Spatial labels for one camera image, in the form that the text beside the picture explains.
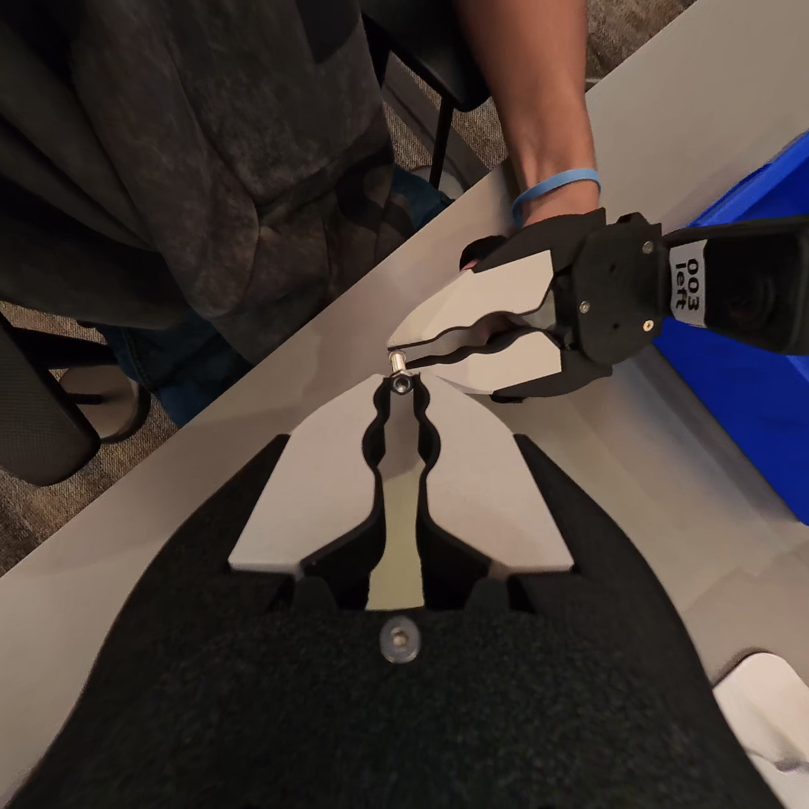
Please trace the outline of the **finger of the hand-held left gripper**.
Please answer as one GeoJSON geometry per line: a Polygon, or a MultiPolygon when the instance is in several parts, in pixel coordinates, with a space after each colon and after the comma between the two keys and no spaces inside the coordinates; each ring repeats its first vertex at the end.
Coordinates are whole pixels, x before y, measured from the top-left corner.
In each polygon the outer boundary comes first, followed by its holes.
{"type": "Polygon", "coordinates": [[[522,328],[501,332],[484,346],[463,346],[450,354],[409,362],[469,395],[490,395],[561,372],[561,348],[545,332],[522,328]]]}
{"type": "Polygon", "coordinates": [[[466,269],[413,309],[388,339],[388,349],[427,345],[490,316],[538,311],[553,279],[550,250],[475,272],[466,269]]]}

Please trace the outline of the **white document stand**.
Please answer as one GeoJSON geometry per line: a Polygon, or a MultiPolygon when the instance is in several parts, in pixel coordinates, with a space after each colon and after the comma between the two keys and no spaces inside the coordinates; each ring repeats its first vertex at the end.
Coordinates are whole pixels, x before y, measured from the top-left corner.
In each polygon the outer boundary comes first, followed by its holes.
{"type": "Polygon", "coordinates": [[[713,688],[736,739],[779,802],[808,807],[808,687],[783,658],[756,652],[713,688]]]}

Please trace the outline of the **blue plastic bin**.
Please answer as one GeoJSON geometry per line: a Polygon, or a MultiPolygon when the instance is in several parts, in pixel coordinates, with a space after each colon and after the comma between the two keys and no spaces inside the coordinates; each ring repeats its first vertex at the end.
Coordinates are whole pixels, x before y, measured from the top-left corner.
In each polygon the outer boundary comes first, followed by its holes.
{"type": "MultiPolygon", "coordinates": [[[[807,161],[803,133],[688,225],[807,214],[807,161]]],[[[654,344],[797,520],[807,524],[807,358],[743,346],[673,319],[654,344]]]]}

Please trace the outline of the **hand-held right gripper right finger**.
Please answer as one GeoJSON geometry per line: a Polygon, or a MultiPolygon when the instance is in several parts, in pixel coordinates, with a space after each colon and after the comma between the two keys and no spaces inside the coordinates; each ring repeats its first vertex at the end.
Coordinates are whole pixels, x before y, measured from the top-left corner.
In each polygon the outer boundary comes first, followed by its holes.
{"type": "Polygon", "coordinates": [[[425,605],[460,609],[483,579],[574,565],[515,436],[491,410],[429,373],[413,377],[424,468],[416,541],[425,605]]]}

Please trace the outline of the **person's left hand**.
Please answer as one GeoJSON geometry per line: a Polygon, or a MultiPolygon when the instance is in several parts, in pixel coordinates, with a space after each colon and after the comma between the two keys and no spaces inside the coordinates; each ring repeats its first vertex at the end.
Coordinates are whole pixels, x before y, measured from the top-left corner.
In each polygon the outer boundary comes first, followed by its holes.
{"type": "Polygon", "coordinates": [[[514,209],[512,218],[516,226],[522,228],[552,217],[588,214],[599,206],[599,185],[593,180],[581,179],[522,201],[514,209]]]}

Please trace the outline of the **person's left forearm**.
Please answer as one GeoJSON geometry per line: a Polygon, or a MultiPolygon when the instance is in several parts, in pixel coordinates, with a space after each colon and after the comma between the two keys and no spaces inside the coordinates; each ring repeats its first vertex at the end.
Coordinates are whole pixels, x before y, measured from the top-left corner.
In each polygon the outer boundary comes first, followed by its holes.
{"type": "Polygon", "coordinates": [[[583,1],[454,2],[522,187],[595,169],[583,1]]]}

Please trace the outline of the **blue wristband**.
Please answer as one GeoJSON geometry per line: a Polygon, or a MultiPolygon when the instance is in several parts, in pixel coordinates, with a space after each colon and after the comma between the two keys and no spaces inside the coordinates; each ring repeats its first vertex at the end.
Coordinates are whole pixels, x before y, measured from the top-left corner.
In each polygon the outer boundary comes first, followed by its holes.
{"type": "Polygon", "coordinates": [[[545,197],[557,191],[559,188],[567,185],[574,185],[576,183],[589,182],[594,183],[599,190],[601,190],[600,175],[597,170],[586,167],[579,167],[560,171],[541,182],[532,185],[516,197],[511,205],[511,216],[515,225],[521,228],[524,224],[523,220],[523,206],[527,203],[533,202],[536,199],[545,197]]]}

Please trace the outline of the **person's blue jeans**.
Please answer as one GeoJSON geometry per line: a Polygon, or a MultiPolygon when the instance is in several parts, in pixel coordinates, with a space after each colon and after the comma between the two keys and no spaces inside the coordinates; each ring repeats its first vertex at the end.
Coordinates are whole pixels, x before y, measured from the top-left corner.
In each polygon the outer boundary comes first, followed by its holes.
{"type": "Polygon", "coordinates": [[[178,427],[253,369],[193,311],[167,329],[98,326],[129,379],[141,384],[178,427]]]}

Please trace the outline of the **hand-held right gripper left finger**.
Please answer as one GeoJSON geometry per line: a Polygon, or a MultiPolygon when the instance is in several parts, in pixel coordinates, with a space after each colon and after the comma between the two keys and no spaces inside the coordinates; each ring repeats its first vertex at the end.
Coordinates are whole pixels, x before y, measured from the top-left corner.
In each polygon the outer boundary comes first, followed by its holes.
{"type": "Polygon", "coordinates": [[[372,375],[289,435],[228,564],[233,571],[319,578],[362,609],[386,545],[383,484],[388,378],[372,375]]]}

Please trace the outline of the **grey desk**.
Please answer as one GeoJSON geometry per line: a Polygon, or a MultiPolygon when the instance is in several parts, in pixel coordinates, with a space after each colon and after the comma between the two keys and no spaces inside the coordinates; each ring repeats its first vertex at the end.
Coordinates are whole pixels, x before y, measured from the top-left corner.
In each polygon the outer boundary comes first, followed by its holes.
{"type": "MultiPolygon", "coordinates": [[[[696,2],[587,93],[610,219],[686,226],[807,131],[807,2],[696,2]]],[[[70,715],[137,580],[276,434],[387,366],[385,342],[511,221],[498,168],[2,576],[2,804],[70,715]]],[[[714,680],[807,682],[807,526],[653,347],[566,397],[493,406],[629,535],[714,680]]]]}

